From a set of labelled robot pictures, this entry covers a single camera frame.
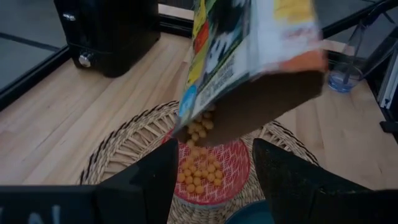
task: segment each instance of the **teal object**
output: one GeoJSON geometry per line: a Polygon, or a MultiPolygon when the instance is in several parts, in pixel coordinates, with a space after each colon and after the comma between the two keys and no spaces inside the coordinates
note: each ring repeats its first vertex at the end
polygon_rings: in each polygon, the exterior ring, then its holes
{"type": "Polygon", "coordinates": [[[250,203],[235,212],[225,224],[274,224],[274,219],[266,200],[250,203]]]}

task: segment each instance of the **wooden table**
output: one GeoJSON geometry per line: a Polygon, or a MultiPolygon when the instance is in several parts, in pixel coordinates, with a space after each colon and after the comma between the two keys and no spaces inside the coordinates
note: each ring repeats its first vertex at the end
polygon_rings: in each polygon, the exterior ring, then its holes
{"type": "MultiPolygon", "coordinates": [[[[160,6],[192,18],[192,11],[160,6]]],[[[342,45],[325,42],[326,49],[342,45]]],[[[0,113],[0,184],[74,184],[98,144],[134,115],[179,100],[190,40],[162,34],[127,74],[108,79],[69,60],[0,113]]],[[[320,164],[371,189],[398,188],[398,145],[365,82],[343,95],[324,94],[278,120],[320,164]]]]}

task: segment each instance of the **black appliance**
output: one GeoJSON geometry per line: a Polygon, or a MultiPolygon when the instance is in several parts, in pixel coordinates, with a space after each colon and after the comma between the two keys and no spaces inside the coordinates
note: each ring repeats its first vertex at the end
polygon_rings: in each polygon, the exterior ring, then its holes
{"type": "Polygon", "coordinates": [[[54,0],[78,68],[126,73],[160,38],[157,0],[54,0]]]}

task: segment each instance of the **black frame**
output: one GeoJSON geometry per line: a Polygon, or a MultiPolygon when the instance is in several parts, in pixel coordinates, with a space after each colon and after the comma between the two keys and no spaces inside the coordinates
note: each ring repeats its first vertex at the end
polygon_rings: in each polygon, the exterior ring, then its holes
{"type": "MultiPolygon", "coordinates": [[[[361,19],[364,19],[370,12],[377,8],[385,12],[398,6],[397,0],[382,0],[374,3],[346,18],[340,19],[332,25],[326,26],[322,29],[323,37],[331,37],[341,31],[355,26],[361,19]]],[[[160,15],[160,30],[170,34],[180,35],[190,38],[192,36],[193,21],[190,19],[183,19],[175,16],[160,15]]],[[[333,66],[333,61],[342,56],[338,52],[328,51],[330,65],[333,66]]],[[[0,91],[0,111],[16,101],[24,93],[29,91],[33,86],[49,76],[54,70],[64,64],[70,59],[68,46],[64,46],[61,50],[46,58],[42,63],[38,64],[28,72],[23,74],[19,79],[12,82],[10,85],[0,91]]]]}

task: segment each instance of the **wicker mat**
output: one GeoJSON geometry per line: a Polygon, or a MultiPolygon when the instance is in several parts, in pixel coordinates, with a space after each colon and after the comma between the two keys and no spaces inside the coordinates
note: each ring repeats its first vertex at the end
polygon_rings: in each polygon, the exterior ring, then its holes
{"type": "MultiPolygon", "coordinates": [[[[151,152],[160,145],[165,134],[173,128],[177,113],[178,102],[171,101],[145,111],[133,117],[130,122],[124,123],[117,131],[112,132],[91,155],[78,184],[98,184],[151,152]]],[[[315,156],[277,121],[265,124],[241,137],[249,150],[249,155],[251,155],[254,138],[263,138],[318,165],[315,156]]],[[[241,207],[263,198],[251,161],[251,173],[244,188],[224,207],[211,210],[192,208],[173,199],[168,223],[224,223],[241,207]]]]}

